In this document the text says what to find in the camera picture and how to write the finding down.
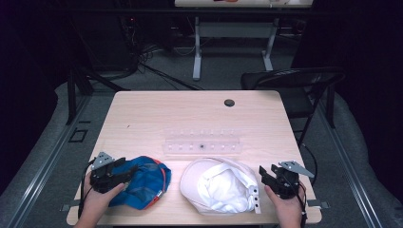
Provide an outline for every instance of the table leg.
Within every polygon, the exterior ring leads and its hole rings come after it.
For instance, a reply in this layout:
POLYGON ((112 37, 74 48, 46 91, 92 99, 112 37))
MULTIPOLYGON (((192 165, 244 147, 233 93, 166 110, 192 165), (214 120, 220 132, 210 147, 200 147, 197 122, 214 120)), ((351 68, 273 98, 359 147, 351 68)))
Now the table leg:
POLYGON ((195 18, 195 65, 193 66, 193 80, 198 81, 201 78, 202 68, 202 51, 201 51, 201 36, 200 36, 200 21, 199 17, 195 18))
POLYGON ((269 40, 267 42, 266 50, 261 52, 263 56, 264 67, 266 68, 266 70, 273 70, 272 62, 270 61, 270 54, 273 49, 273 44, 275 43, 277 29, 278 29, 278 19, 275 19, 275 21, 273 22, 273 26, 271 28, 271 33, 269 40))

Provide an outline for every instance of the chair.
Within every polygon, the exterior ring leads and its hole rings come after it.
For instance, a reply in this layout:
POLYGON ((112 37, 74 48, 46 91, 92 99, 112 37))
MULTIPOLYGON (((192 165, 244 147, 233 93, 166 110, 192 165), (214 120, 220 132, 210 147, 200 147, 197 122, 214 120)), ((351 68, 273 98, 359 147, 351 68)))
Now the chair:
POLYGON ((327 106, 333 107, 334 84, 344 77, 344 71, 340 67, 290 68, 243 73, 240 84, 244 90, 278 91, 288 118, 306 119, 301 130, 294 130, 295 133, 300 133, 297 139, 297 145, 300 147, 323 93, 329 89, 328 96, 332 101, 329 103, 328 100, 327 106))

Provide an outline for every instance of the human arm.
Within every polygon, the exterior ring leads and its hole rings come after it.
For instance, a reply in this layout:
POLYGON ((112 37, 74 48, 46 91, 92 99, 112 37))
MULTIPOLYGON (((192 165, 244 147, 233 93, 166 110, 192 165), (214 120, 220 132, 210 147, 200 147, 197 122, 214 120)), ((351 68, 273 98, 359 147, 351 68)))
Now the human arm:
MULTIPOLYGON (((291 199, 281 199, 270 186, 265 185, 264 191, 269 199, 275 204, 279 225, 281 228, 299 228, 302 219, 302 208, 297 197, 291 199)), ((299 197, 304 200, 304 186, 298 189, 299 197)))
POLYGON ((116 197, 125 188, 123 183, 120 183, 116 187, 112 188, 106 193, 99 193, 92 189, 89 184, 89 176, 86 175, 84 183, 84 192, 86 195, 84 209, 74 227, 76 228, 87 228, 95 227, 98 220, 101 219, 102 215, 107 209, 109 202, 116 197))

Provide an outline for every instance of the blue cloth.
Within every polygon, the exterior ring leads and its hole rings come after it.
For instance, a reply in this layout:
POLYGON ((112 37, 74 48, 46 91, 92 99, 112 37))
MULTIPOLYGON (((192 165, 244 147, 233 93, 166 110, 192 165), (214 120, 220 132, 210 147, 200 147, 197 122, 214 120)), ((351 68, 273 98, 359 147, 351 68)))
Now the blue cloth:
POLYGON ((154 204, 168 189, 171 170, 160 161, 147 156, 126 161, 123 165, 113 168, 112 174, 123 173, 136 164, 138 170, 130 184, 110 202, 109 207, 127 204, 143 210, 154 204))

